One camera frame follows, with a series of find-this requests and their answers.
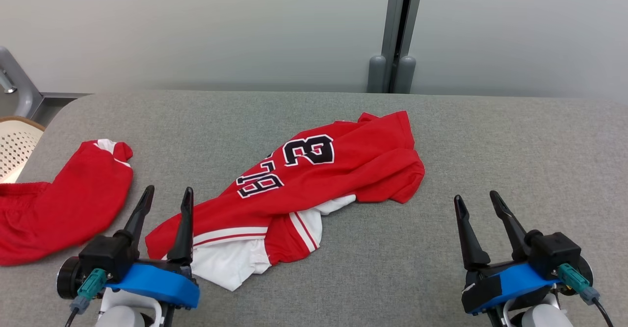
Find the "chair backrest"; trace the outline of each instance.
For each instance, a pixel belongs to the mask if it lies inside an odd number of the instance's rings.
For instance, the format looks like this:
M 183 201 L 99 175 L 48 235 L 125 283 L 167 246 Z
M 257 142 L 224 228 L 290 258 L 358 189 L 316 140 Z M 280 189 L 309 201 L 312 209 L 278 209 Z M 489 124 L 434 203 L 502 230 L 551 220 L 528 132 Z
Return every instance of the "chair backrest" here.
M 0 118 L 0 183 L 18 179 L 45 129 L 19 116 Z

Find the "printed number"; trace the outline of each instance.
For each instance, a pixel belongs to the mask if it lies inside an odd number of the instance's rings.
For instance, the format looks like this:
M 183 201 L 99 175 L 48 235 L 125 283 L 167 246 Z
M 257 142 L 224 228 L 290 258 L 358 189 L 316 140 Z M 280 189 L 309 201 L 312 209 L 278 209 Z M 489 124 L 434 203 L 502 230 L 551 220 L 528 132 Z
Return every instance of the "printed number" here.
M 235 179 L 235 183 L 238 185 L 244 185 L 249 181 L 260 179 L 260 177 L 264 177 L 268 175 L 269 173 L 272 173 L 275 169 L 273 161 L 263 162 L 262 164 L 260 164 L 260 166 L 264 169 L 264 171 L 262 171 L 261 173 L 240 176 L 237 179 Z
M 312 164 L 330 164 L 334 162 L 333 139 L 328 135 L 294 139 L 284 144 L 283 157 L 286 166 L 298 164 L 298 158 L 304 157 Z
M 237 192 L 240 194 L 240 197 L 247 198 L 252 195 L 257 195 L 258 193 L 278 189 L 281 186 L 283 186 L 283 182 L 281 182 L 280 178 L 277 175 L 269 174 L 260 177 L 256 182 L 253 182 L 253 184 L 248 184 Z

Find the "teal connector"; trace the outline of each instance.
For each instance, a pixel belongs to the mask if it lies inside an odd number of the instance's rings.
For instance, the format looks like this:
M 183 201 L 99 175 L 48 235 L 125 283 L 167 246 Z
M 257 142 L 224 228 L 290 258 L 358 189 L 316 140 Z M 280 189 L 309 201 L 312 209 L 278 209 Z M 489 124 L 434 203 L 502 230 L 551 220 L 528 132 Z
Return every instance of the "teal connector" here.
M 576 271 L 570 264 L 558 266 L 558 278 L 580 294 L 589 287 L 589 281 Z
M 100 268 L 96 268 L 89 274 L 83 285 L 78 289 L 78 295 L 88 299 L 93 299 L 107 282 L 107 273 Z
M 107 273 L 100 268 L 94 269 L 78 289 L 78 296 L 74 298 L 70 304 L 70 311 L 74 313 L 74 309 L 76 309 L 76 313 L 74 314 L 83 314 L 89 306 L 90 301 L 105 287 L 106 282 Z

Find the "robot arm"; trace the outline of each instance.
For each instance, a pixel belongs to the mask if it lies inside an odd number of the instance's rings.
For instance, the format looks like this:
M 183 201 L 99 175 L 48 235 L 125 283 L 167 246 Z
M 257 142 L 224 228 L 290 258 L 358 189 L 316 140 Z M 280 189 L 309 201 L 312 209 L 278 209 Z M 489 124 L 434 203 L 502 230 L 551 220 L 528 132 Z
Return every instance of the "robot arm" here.
M 599 304 L 592 287 L 593 274 L 581 257 L 581 248 L 563 233 L 525 232 L 496 191 L 491 202 L 502 220 L 512 246 L 512 260 L 490 264 L 469 222 L 460 195 L 453 199 L 458 222 L 462 261 L 467 270 L 462 305 L 466 313 L 486 314 L 493 327 L 572 327 L 561 310 L 558 293 L 580 294 L 587 304 Z M 527 309 L 509 318 L 509 311 Z
M 61 298 L 73 300 L 69 327 L 93 298 L 102 299 L 97 327 L 170 327 L 175 309 L 193 309 L 200 291 L 191 275 L 193 190 L 187 188 L 181 204 L 182 219 L 166 260 L 139 258 L 137 244 L 153 202 L 148 186 L 124 229 L 112 237 L 97 236 L 70 257 L 57 274 Z M 137 308 L 154 311 L 155 318 Z

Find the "gray fabric surface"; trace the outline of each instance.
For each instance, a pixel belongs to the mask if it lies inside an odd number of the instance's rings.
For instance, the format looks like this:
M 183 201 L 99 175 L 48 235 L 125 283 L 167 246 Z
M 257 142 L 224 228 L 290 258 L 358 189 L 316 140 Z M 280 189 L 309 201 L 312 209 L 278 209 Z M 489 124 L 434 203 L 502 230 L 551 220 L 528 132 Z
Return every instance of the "gray fabric surface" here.
M 426 167 L 410 202 L 352 204 L 323 219 L 321 249 L 253 276 L 234 293 L 200 281 L 195 311 L 175 326 L 478 326 L 460 302 L 464 269 L 453 197 L 462 195 L 493 262 L 511 251 L 489 191 L 526 229 L 562 231 L 583 248 L 616 325 L 628 320 L 628 109 L 597 101 L 345 95 L 155 92 L 74 101 L 43 134 L 20 182 L 52 180 L 81 141 L 125 141 L 135 175 L 123 226 L 142 190 L 156 187 L 144 234 L 177 213 L 186 186 L 197 202 L 217 196 L 297 132 L 362 112 L 410 114 Z M 0 325 L 60 326 L 69 301 L 54 287 L 67 249 L 0 267 Z M 141 251 L 146 248 L 142 242 Z M 604 326 L 594 307 L 563 297 L 575 326 Z M 91 326 L 96 302 L 75 320 Z

